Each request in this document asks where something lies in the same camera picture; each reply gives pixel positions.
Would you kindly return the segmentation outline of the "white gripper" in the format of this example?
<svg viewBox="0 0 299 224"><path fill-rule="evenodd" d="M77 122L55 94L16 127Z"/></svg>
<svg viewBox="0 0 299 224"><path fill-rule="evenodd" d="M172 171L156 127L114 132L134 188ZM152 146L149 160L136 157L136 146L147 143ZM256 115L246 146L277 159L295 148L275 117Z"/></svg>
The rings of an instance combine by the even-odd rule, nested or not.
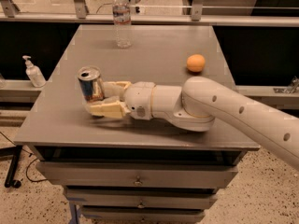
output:
<svg viewBox="0 0 299 224"><path fill-rule="evenodd" d="M93 116L123 119L127 114L134 119L150 120L153 82L106 81L106 99L87 103L86 110Z"/></svg>

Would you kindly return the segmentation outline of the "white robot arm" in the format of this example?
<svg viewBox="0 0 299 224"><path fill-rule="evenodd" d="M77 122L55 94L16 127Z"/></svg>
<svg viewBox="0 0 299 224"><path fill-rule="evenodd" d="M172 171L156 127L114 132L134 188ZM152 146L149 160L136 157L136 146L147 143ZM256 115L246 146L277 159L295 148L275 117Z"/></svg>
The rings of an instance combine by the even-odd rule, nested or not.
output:
<svg viewBox="0 0 299 224"><path fill-rule="evenodd" d="M221 119L299 170L299 118L209 78L191 77L181 87L126 81L106 82L104 87L104 100L86 104L94 116L165 119L195 132L205 132Z"/></svg>

